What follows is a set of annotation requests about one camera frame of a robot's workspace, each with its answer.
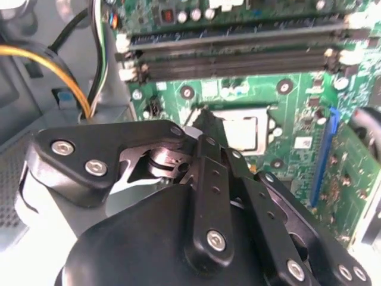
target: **blue pcie slot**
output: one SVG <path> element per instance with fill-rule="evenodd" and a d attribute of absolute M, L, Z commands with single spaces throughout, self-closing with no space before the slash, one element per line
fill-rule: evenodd
<path fill-rule="evenodd" d="M 321 183 L 323 181 L 324 172 L 327 167 L 329 150 L 331 148 L 332 139 L 338 131 L 339 122 L 340 112 L 337 109 L 331 107 L 330 117 L 326 123 L 323 138 L 321 139 L 320 150 L 316 163 L 316 171 L 312 182 L 312 188 L 310 193 L 311 207 L 315 207 L 319 199 Z"/>

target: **capacitor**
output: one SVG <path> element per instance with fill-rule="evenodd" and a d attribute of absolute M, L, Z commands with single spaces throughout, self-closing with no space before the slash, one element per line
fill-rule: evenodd
<path fill-rule="evenodd" d="M 221 97 L 222 98 L 227 98 L 230 94 L 230 89 L 229 88 L 221 88 Z"/>
<path fill-rule="evenodd" d="M 347 79 L 346 77 L 339 77 L 338 79 L 335 79 L 335 81 L 333 82 L 333 87 L 337 91 L 343 91 L 348 87 L 348 85 L 349 79 Z"/>
<path fill-rule="evenodd" d="M 190 17 L 193 21 L 197 22 L 201 19 L 201 10 L 199 8 L 195 8 L 190 12 Z"/>
<path fill-rule="evenodd" d="M 320 11 L 326 6 L 326 1 L 325 0 L 318 0 L 316 2 L 316 10 Z"/>
<path fill-rule="evenodd" d="M 274 141 L 274 135 L 273 134 L 269 134 L 268 135 L 268 143 L 272 143 Z"/>
<path fill-rule="evenodd" d="M 274 120 L 274 119 L 270 119 L 270 120 L 268 121 L 268 128 L 269 128 L 270 130 L 273 130 L 275 127 L 276 127 L 276 122 L 275 122 L 275 120 Z"/>
<path fill-rule="evenodd" d="M 186 20 L 188 20 L 188 14 L 185 11 L 180 11 L 177 14 L 177 22 L 179 22 L 180 24 L 183 24 L 186 22 Z"/>
<path fill-rule="evenodd" d="M 149 111 L 148 110 L 143 111 L 143 117 L 144 117 L 144 119 L 149 119 Z"/>
<path fill-rule="evenodd" d="M 281 136 L 282 134 L 283 134 L 283 129 L 280 128 L 280 127 L 275 128 L 274 131 L 273 131 L 273 135 L 274 135 L 274 137 L 279 137 L 279 136 Z"/>
<path fill-rule="evenodd" d="M 111 13 L 110 14 L 110 19 L 109 19 L 109 24 L 110 24 L 110 27 L 115 30 L 116 28 L 118 28 L 118 15 L 117 14 L 114 14 L 114 13 Z"/>
<path fill-rule="evenodd" d="M 204 12 L 204 17 L 207 20 L 213 20 L 214 16 L 216 15 L 216 11 L 214 9 L 208 8 Z"/>
<path fill-rule="evenodd" d="M 315 111 L 315 118 L 316 118 L 316 123 L 318 125 L 323 125 L 327 122 L 327 117 L 324 116 L 322 109 L 318 109 Z"/>

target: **black metal bracket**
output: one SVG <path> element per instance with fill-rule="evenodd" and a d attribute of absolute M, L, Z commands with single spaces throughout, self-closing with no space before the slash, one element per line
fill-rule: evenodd
<path fill-rule="evenodd" d="M 146 152 L 176 150 L 185 139 L 181 128 L 164 120 L 47 129 L 34 137 L 26 160 L 37 181 L 78 206 L 94 207 L 106 200 L 120 179 L 121 162 L 126 162 L 127 180 Z M 68 142 L 73 152 L 67 156 L 54 152 L 57 141 Z M 87 172 L 85 165 L 91 160 L 102 162 L 107 171 L 101 176 Z"/>
<path fill-rule="evenodd" d="M 258 172 L 255 180 L 268 189 L 271 199 L 286 215 L 287 233 L 296 236 L 307 248 L 306 259 L 321 285 L 371 285 L 363 267 L 319 225 L 281 181 L 266 172 Z M 359 270 L 363 279 L 355 275 Z"/>
<path fill-rule="evenodd" d="M 185 254 L 200 273 L 214 273 L 233 260 L 228 172 L 221 163 L 221 147 L 212 137 L 198 138 L 195 160 L 181 184 L 190 184 L 192 198 Z"/>
<path fill-rule="evenodd" d="M 266 187 L 254 181 L 244 157 L 225 150 L 232 170 L 230 190 L 241 199 L 263 272 L 270 285 L 318 285 L 303 264 Z"/>
<path fill-rule="evenodd" d="M 156 173 L 162 167 L 171 177 L 175 172 L 168 168 L 178 169 L 186 157 L 189 170 L 177 170 L 179 175 L 171 178 L 179 183 L 179 192 L 190 190 L 181 244 L 198 276 L 214 276 L 232 266 L 239 248 L 232 201 L 238 200 L 255 248 L 253 259 L 259 260 L 267 285 L 371 285 L 361 265 L 274 175 L 252 174 L 244 157 L 227 148 L 220 119 L 204 110 L 197 122 L 205 131 L 198 140 L 169 121 L 44 130 L 35 136 L 27 164 L 41 184 L 89 207 L 102 204 L 113 185 L 136 169 L 155 168 Z M 202 122 L 209 127 L 202 128 Z M 70 152 L 66 148 L 58 154 L 53 148 L 57 141 L 68 142 Z M 140 166 L 147 157 L 149 163 Z M 86 162 L 94 159 L 107 167 L 100 176 L 86 170 Z"/>

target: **silver screw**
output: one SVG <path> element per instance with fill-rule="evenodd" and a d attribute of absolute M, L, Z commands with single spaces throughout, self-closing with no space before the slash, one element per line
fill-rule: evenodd
<path fill-rule="evenodd" d="M 326 5 L 326 1 L 325 0 L 319 0 L 319 1 L 317 1 L 317 3 L 316 3 L 316 10 L 323 9 L 325 5 Z"/>
<path fill-rule="evenodd" d="M 269 182 L 271 182 L 271 183 L 274 182 L 274 178 L 270 174 L 266 174 L 264 176 L 265 176 L 266 180 L 268 180 Z"/>
<path fill-rule="evenodd" d="M 176 134 L 177 136 L 181 136 L 182 132 L 180 130 L 180 128 L 176 127 L 176 126 L 172 126 L 171 127 L 171 132 L 173 134 Z"/>
<path fill-rule="evenodd" d="M 233 150 L 233 156 L 239 159 L 241 157 L 241 154 L 238 151 Z"/>
<path fill-rule="evenodd" d="M 133 100 L 141 100 L 143 98 L 143 94 L 140 90 L 138 89 L 135 89 L 133 92 L 132 92 L 132 99 Z"/>
<path fill-rule="evenodd" d="M 104 176 L 107 173 L 107 165 L 99 160 L 90 160 L 85 164 L 86 171 L 96 177 Z"/>
<path fill-rule="evenodd" d="M 352 281 L 352 274 L 349 272 L 349 270 L 344 265 L 339 265 L 339 270 L 341 275 L 345 277 L 345 279 Z"/>
<path fill-rule="evenodd" d="M 225 239 L 218 231 L 208 231 L 207 241 L 215 251 L 221 252 L 226 248 Z"/>
<path fill-rule="evenodd" d="M 52 151 L 61 156 L 68 156 L 74 152 L 74 146 L 67 141 L 59 140 L 52 144 Z"/>
<path fill-rule="evenodd" d="M 360 280 L 363 280 L 364 282 L 367 280 L 365 273 L 357 266 L 353 267 L 353 271 L 355 272 L 356 276 L 359 277 Z"/>
<path fill-rule="evenodd" d="M 210 144 L 210 145 L 215 145 L 216 143 L 214 142 L 214 140 L 210 137 L 207 138 L 207 142 Z"/>
<path fill-rule="evenodd" d="M 290 259 L 287 261 L 287 267 L 288 271 L 292 274 L 292 276 L 295 277 L 296 280 L 300 282 L 304 281 L 304 271 L 302 267 L 299 264 L 297 264 L 297 262 Z"/>

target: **mounting hole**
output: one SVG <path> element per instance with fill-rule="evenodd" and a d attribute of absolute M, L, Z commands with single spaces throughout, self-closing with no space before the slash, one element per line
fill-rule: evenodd
<path fill-rule="evenodd" d="M 212 191 L 213 191 L 213 193 L 215 193 L 216 195 L 221 194 L 220 189 L 218 189 L 216 186 L 214 186 L 214 187 L 212 188 Z"/>
<path fill-rule="evenodd" d="M 185 100 L 191 100 L 195 97 L 195 90 L 189 85 L 184 85 L 180 89 L 180 96 Z"/>
<path fill-rule="evenodd" d="M 171 132 L 177 136 L 181 136 L 181 134 L 182 134 L 182 131 L 177 126 L 172 126 Z"/>
<path fill-rule="evenodd" d="M 279 94 L 287 95 L 293 89 L 293 82 L 290 79 L 282 79 L 278 82 L 276 90 Z"/>
<path fill-rule="evenodd" d="M 210 144 L 210 145 L 213 145 L 215 146 L 216 142 L 214 142 L 214 140 L 210 137 L 207 137 L 207 142 Z"/>
<path fill-rule="evenodd" d="M 270 166 L 274 169 L 281 169 L 285 165 L 285 162 L 283 160 L 277 158 L 271 161 Z"/>
<path fill-rule="evenodd" d="M 188 163 L 182 163 L 177 169 L 180 173 L 185 173 L 189 170 L 190 165 Z"/>
<path fill-rule="evenodd" d="M 272 212 L 267 212 L 267 215 L 270 219 L 275 219 L 275 215 Z"/>

